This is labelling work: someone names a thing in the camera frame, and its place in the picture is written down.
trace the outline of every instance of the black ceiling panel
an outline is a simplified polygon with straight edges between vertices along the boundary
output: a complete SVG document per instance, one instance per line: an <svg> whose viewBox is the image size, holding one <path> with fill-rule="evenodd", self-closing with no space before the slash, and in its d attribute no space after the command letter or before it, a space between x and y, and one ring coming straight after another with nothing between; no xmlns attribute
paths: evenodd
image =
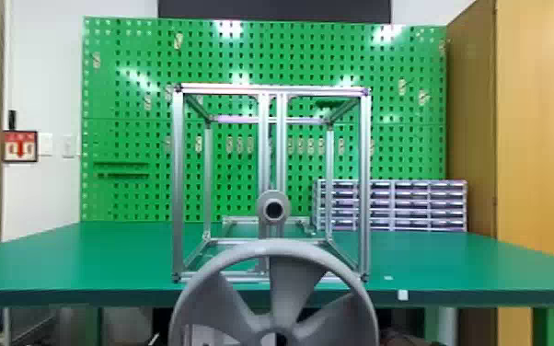
<svg viewBox="0 0 554 346"><path fill-rule="evenodd" d="M159 0L159 17L391 22L390 0Z"/></svg>

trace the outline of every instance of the wall switch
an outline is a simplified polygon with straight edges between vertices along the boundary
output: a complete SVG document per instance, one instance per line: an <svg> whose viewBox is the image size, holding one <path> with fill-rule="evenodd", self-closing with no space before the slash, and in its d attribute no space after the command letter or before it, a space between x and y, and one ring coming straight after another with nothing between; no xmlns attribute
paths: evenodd
<svg viewBox="0 0 554 346"><path fill-rule="evenodd" d="M74 158L77 156L77 136L66 134L63 136L63 157Z"/></svg>
<svg viewBox="0 0 554 346"><path fill-rule="evenodd" d="M53 134L39 133L39 156L53 155Z"/></svg>

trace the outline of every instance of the propeller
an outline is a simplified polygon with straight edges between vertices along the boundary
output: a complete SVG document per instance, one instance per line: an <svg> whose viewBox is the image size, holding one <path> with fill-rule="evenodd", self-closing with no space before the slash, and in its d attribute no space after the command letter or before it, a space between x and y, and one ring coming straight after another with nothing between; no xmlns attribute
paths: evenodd
<svg viewBox="0 0 554 346"><path fill-rule="evenodd" d="M271 311L255 314L221 270L243 260L268 258ZM328 272L350 291L313 316L297 321L317 283ZM358 276L339 259L316 246L290 239L264 239L226 250L189 280L176 303L169 345L181 346L188 325L217 329L244 346L260 346L279 333L288 346L376 346L374 306Z"/></svg>

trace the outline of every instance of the aluminum frame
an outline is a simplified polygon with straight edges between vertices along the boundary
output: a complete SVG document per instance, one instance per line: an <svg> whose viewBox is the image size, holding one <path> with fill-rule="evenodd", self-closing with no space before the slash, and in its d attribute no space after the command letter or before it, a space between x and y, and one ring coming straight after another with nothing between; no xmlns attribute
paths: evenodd
<svg viewBox="0 0 554 346"><path fill-rule="evenodd" d="M229 115L210 115L200 102L196 95L247 95L255 97L258 101L258 117L233 117ZM288 102L290 98L295 97L341 97L353 98L337 107L325 120L312 118L288 118ZM276 101L276 117L271 118L269 109L271 100ZM204 128L204 220L202 242L185 259L183 251L184 234L184 105L187 103L194 109L205 121ZM208 248L218 245L233 246L257 240L257 238L216 238L211 235L211 201L212 201L212 144L213 132L211 124L213 122L237 122L237 123L257 123L258 126L258 193L259 196L270 186L271 179L271 156L269 142L269 123L274 122L276 127L276 162L275 162L275 189L287 193L287 124L288 123L307 123L326 126L326 165L328 191L326 194L327 208L332 207L332 180L334 172L334 132L333 124L338 121L346 112L351 110L356 104L361 105L360 112L360 149L359 149L359 184L360 184L360 205L362 211L359 215L359 248L358 261L355 262L345 254L333 240L331 213L327 213L327 227L325 238L301 238L300 241L313 242L319 246L331 248L334 253L346 263L353 271L357 272L361 279L366 281L370 269L370 137L371 137L371 115L372 99L370 90L358 86L263 86L263 85L231 85L231 84L212 84L212 83L183 83L178 84L176 92L172 95L171 110L171 153L172 153L172 279L175 282L187 281L195 271L190 271L202 256L202 253ZM236 220L235 217L229 217L228 220ZM259 223L258 238L267 238L271 235L283 237L284 225L270 227L264 223ZM253 271L226 271L225 276L233 282L262 282L268 280L268 263L260 259L259 265Z"/></svg>

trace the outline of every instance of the red sign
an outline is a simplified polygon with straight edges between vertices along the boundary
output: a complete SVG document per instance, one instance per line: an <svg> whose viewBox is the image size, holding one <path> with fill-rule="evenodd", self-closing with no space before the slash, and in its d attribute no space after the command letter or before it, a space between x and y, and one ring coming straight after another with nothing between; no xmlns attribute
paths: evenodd
<svg viewBox="0 0 554 346"><path fill-rule="evenodd" d="M5 131L5 162L37 162L36 131Z"/></svg>

